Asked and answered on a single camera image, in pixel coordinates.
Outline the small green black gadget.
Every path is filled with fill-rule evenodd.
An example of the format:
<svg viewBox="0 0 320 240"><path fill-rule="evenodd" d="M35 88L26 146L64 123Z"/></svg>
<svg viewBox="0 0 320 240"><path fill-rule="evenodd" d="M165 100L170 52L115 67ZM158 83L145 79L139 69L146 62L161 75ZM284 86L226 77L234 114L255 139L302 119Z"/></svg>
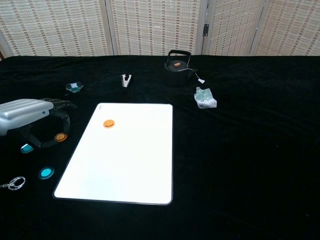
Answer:
<svg viewBox="0 0 320 240"><path fill-rule="evenodd" d="M65 96L68 96L70 94L78 93L81 91L81 89L84 87L84 85L81 82L72 82L65 85L65 90L67 93Z"/></svg>

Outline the woven folding screen panel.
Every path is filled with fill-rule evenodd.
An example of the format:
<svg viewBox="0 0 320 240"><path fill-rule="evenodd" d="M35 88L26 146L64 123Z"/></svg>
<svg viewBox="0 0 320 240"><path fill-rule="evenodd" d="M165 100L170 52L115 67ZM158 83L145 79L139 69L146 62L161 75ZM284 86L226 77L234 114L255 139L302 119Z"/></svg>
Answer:
<svg viewBox="0 0 320 240"><path fill-rule="evenodd" d="M100 0L111 55L201 55L209 0Z"/></svg>
<svg viewBox="0 0 320 240"><path fill-rule="evenodd" d="M264 0L208 0L202 54L248 56Z"/></svg>
<svg viewBox="0 0 320 240"><path fill-rule="evenodd" d="M320 56L320 0L264 0L252 56Z"/></svg>
<svg viewBox="0 0 320 240"><path fill-rule="evenodd" d="M0 0L0 53L112 56L105 0Z"/></svg>

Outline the teal disc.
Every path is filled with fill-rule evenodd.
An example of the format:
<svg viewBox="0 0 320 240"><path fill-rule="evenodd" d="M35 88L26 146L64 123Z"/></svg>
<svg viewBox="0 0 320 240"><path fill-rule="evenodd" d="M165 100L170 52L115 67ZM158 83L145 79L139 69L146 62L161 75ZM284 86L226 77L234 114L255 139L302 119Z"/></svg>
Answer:
<svg viewBox="0 0 320 240"><path fill-rule="evenodd" d="M42 168L38 173L38 178L41 180L49 179L53 174L55 170L53 167L47 166Z"/></svg>
<svg viewBox="0 0 320 240"><path fill-rule="evenodd" d="M33 150L34 150L34 148L33 148L30 144L28 144L28 143L24 144L24 145L20 148L20 151L21 151L21 153L23 153L23 154L30 153L30 152L32 152Z"/></svg>

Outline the brown plush bear keychain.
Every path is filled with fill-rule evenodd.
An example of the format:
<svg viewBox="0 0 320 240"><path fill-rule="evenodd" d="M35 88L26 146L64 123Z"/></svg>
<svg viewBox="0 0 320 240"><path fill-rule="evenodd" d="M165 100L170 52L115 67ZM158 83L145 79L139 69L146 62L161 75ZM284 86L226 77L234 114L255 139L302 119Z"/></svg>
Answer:
<svg viewBox="0 0 320 240"><path fill-rule="evenodd" d="M7 188L10 191L16 191L22 188L26 183L26 178L23 176L17 176L13 178L9 183L0 185L0 188Z"/></svg>

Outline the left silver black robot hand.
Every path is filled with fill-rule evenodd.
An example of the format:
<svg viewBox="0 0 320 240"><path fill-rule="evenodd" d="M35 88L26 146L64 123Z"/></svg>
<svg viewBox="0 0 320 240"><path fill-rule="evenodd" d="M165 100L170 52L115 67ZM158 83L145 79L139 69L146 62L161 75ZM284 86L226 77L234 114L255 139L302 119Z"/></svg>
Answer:
<svg viewBox="0 0 320 240"><path fill-rule="evenodd" d="M24 140L37 148L49 148L56 145L53 140L41 142L31 133L33 123L46 117L55 117L62 120L63 132L70 132L71 121L64 108L76 109L77 106L70 100L41 98L23 98L0 104L0 136L6 136L8 131L17 131Z"/></svg>

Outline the white V-shaped clip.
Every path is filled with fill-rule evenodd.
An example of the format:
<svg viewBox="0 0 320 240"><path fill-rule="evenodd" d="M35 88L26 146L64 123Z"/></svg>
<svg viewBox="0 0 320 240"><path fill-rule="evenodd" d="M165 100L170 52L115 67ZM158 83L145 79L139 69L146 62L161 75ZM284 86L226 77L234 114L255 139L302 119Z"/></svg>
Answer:
<svg viewBox="0 0 320 240"><path fill-rule="evenodd" d="M131 74L122 74L121 75L121 85L123 88L127 88L132 81L132 75Z"/></svg>

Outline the black velvet tablecloth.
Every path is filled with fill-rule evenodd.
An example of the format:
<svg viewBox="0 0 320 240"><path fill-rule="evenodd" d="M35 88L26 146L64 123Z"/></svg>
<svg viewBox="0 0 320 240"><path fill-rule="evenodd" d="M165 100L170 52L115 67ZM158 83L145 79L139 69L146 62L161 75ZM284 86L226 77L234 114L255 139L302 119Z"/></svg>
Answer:
<svg viewBox="0 0 320 240"><path fill-rule="evenodd" d="M320 56L196 55L198 81L165 86L165 56L14 56L0 61L0 103L70 100L56 146L20 152L0 137L0 240L320 240ZM127 88L121 75L131 74ZM81 82L65 96L66 84ZM96 105L173 106L173 200L167 206L61 200L53 190ZM44 167L54 168L39 179Z"/></svg>

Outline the white magnetic board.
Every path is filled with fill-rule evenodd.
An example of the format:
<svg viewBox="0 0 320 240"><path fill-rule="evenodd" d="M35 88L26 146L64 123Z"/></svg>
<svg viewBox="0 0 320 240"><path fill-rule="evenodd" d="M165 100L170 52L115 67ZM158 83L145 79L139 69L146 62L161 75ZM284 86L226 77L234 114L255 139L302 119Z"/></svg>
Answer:
<svg viewBox="0 0 320 240"><path fill-rule="evenodd" d="M106 120L114 120L115 125L104 127ZM173 106L99 103L53 196L169 205L173 200Z"/></svg>

